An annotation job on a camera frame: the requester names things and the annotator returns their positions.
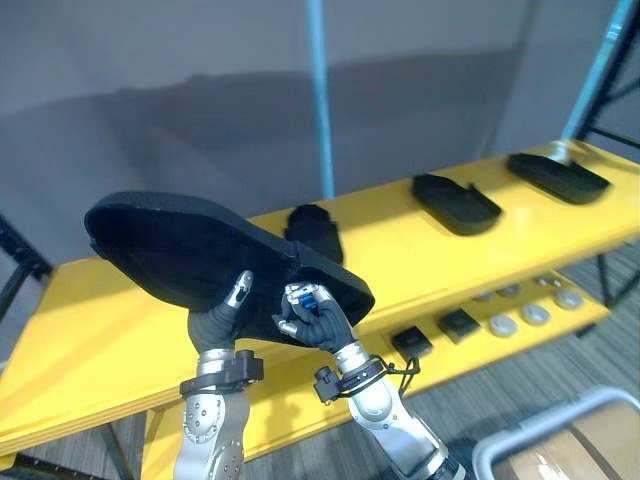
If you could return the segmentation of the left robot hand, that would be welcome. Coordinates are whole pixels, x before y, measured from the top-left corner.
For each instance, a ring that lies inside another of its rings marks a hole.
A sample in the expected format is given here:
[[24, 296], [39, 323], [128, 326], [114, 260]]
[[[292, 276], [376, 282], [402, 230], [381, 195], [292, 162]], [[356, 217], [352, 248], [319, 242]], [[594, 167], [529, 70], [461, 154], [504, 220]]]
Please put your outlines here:
[[253, 279], [253, 272], [244, 270], [219, 305], [207, 312], [189, 312], [188, 335], [199, 354], [234, 349], [239, 312], [251, 291]]

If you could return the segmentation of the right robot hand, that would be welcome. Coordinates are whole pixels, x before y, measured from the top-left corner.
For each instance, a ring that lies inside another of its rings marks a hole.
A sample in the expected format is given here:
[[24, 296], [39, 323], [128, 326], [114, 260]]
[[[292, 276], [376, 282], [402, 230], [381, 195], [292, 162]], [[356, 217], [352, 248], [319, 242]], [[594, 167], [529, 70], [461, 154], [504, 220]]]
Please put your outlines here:
[[281, 312], [272, 319], [281, 333], [331, 354], [356, 341], [343, 310], [320, 284], [286, 285]]

